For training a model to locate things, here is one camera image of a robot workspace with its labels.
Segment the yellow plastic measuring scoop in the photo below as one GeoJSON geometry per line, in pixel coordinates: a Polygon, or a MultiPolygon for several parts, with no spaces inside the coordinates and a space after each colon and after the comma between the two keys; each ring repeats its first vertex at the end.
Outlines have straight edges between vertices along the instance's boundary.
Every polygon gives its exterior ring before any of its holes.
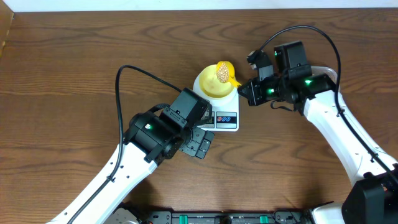
{"type": "Polygon", "coordinates": [[[241,86],[236,80],[233,64],[229,61],[220,61],[216,64],[216,76],[221,83],[230,83],[235,88],[241,86]]]}

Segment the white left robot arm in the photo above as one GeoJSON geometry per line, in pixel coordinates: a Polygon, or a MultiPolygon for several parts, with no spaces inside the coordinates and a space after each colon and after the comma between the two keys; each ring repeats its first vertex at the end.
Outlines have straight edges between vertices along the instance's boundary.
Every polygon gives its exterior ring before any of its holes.
{"type": "Polygon", "coordinates": [[[127,194],[177,151],[203,159],[214,134],[200,128],[211,104],[185,88],[160,115],[159,106],[135,115],[108,163],[52,223],[104,223],[127,194]]]}

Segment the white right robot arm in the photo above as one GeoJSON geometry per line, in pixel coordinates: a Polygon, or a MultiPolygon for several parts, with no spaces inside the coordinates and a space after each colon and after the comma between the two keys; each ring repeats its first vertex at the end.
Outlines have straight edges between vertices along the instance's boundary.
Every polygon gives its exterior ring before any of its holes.
{"type": "Polygon", "coordinates": [[[238,93],[251,106],[290,103],[321,132],[352,185],[344,202],[312,208],[302,223],[397,223],[397,159],[377,145],[347,108],[336,73],[311,66],[301,41],[278,45],[274,55],[277,73],[262,50],[248,55],[258,76],[238,93]]]}

